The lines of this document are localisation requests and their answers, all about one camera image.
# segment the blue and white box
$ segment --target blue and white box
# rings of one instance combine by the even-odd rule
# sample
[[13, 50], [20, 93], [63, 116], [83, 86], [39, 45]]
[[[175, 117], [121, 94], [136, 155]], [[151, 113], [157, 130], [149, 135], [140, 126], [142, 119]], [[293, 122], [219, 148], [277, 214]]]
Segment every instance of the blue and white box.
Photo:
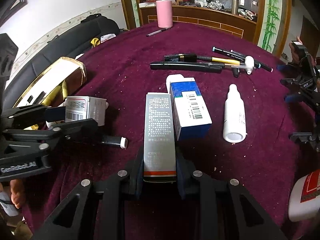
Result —
[[204, 137], [212, 121], [195, 79], [170, 75], [166, 84], [177, 140]]

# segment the small bottle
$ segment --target small bottle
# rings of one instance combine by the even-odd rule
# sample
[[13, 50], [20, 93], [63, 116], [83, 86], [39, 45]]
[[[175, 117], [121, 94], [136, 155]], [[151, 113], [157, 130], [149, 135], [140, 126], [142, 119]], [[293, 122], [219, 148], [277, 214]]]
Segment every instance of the small bottle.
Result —
[[170, 28], [173, 26], [172, 21], [172, 2], [171, 0], [157, 0], [157, 18], [159, 28]]
[[238, 9], [239, 9], [239, 0], [231, 0], [231, 13], [234, 15], [238, 15], [239, 14]]
[[246, 135], [244, 103], [237, 86], [231, 84], [224, 104], [223, 138], [227, 142], [238, 143], [243, 141]]

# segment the table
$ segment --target table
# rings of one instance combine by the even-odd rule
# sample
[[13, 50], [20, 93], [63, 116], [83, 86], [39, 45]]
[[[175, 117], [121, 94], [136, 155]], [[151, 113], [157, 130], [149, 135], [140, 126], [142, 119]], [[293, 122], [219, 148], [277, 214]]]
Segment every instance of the table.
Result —
[[[144, 25], [91, 49], [79, 59], [87, 68], [88, 82], [77, 95], [106, 98], [109, 108], [105, 129], [110, 135], [127, 137], [129, 147], [123, 150], [77, 144], [52, 154], [53, 171], [26, 180], [28, 204], [23, 214], [28, 225], [32, 230], [39, 228], [82, 179], [98, 181], [123, 169], [143, 143], [146, 94], [166, 92], [166, 77], [181, 73], [196, 79], [212, 119], [205, 138], [179, 142], [185, 158], [215, 179], [238, 179], [274, 222], [283, 225], [288, 236], [298, 234], [298, 225], [287, 222], [288, 197], [294, 181], [316, 169], [316, 162], [313, 151], [300, 151], [288, 134], [311, 130], [313, 117], [304, 106], [285, 104], [283, 97], [288, 90], [279, 83], [282, 75], [275, 69], [279, 60], [248, 41], [204, 26], [175, 23], [171, 30], [146, 37], [157, 29], [155, 23]], [[150, 70], [150, 62], [168, 54], [217, 56], [212, 46], [252, 55], [275, 70], [242, 73], [238, 79], [228, 70], [221, 74]], [[224, 102], [231, 83], [237, 85], [244, 101], [248, 133], [235, 145], [222, 138]], [[193, 204], [171, 199], [164, 192], [157, 199], [127, 205], [127, 239], [192, 239]]]

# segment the green bamboo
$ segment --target green bamboo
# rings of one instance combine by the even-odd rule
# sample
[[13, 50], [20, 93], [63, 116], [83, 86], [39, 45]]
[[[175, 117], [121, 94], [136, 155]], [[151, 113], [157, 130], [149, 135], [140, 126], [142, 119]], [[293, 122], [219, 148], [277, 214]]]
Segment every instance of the green bamboo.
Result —
[[276, 20], [276, 18], [278, 18], [278, 15], [277, 15], [277, 13], [274, 11], [274, 10], [276, 10], [276, 4], [277, 4], [277, 0], [273, 0], [273, 7], [272, 7], [272, 10], [271, 10], [271, 12], [270, 12], [270, 14], [271, 14], [271, 17], [272, 17], [272, 19], [271, 19], [271, 25], [270, 25], [270, 32], [269, 32], [269, 35], [268, 35], [268, 38], [267, 38], [267, 45], [266, 45], [266, 50], [268, 51], [268, 49], [270, 48], [270, 51], [272, 50], [272, 48], [271, 48], [271, 46], [269, 45], [269, 43], [270, 43], [270, 38], [271, 37], [273, 37], [273, 35], [275, 35], [276, 33], [274, 33], [273, 31], [272, 31], [272, 27], [274, 26], [274, 22], [275, 22], [275, 20]]
[[271, 5], [272, 5], [272, 0], [269, 0], [269, 8], [268, 8], [268, 16], [267, 16], [267, 22], [266, 22], [266, 29], [263, 37], [263, 42], [262, 42], [262, 48], [266, 48], [267, 44], [267, 38], [268, 38], [268, 33], [269, 33], [269, 26], [268, 24], [270, 23], [270, 12], [271, 12]]

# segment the pink thermos bottle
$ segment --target pink thermos bottle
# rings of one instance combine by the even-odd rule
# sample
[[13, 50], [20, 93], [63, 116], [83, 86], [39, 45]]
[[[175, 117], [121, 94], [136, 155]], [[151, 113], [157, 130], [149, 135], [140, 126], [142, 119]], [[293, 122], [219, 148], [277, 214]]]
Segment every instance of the pink thermos bottle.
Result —
[[172, 22], [172, 2], [171, 0], [157, 0], [157, 18], [159, 28], [169, 28], [173, 26]]

